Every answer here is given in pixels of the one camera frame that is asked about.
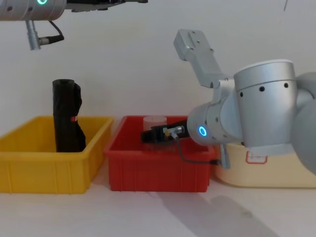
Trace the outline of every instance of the plastic bin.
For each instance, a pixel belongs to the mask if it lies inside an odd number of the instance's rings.
[[[56,153],[53,117],[37,117],[0,138],[0,192],[82,194],[103,161],[113,118],[81,117],[87,147]]]
[[[174,149],[146,151],[146,144],[142,144],[140,138],[143,117],[124,117],[105,149],[105,155],[109,159],[111,190],[206,192],[210,166],[183,162],[175,144],[171,145]],[[184,119],[186,117],[167,117],[167,122],[174,123]],[[188,159],[206,161],[216,158],[212,147],[200,146],[190,138],[183,139],[181,145],[183,154]]]

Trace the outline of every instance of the label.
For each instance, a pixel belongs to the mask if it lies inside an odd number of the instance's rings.
[[[268,162],[268,156],[265,156],[265,157],[254,156],[252,153],[250,153],[250,151],[247,151],[246,162],[248,164],[265,164]]]

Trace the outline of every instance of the white table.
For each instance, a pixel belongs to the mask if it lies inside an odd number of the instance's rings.
[[[236,202],[280,237],[316,235],[316,190],[241,189],[212,181],[203,194],[120,193],[107,183],[101,172],[84,195],[0,194],[0,236],[221,237],[212,230],[234,220],[212,213],[214,200]],[[222,226],[213,226],[214,218]]]

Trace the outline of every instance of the yellow bin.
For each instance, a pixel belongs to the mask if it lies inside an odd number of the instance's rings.
[[[37,117],[0,138],[0,192],[82,194],[103,161],[111,117],[79,117],[87,147],[57,153],[53,117]]]

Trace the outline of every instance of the black bag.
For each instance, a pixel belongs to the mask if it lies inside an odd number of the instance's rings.
[[[77,121],[81,104],[81,89],[73,80],[53,81],[53,115],[57,152],[82,152],[85,149],[85,135]]]

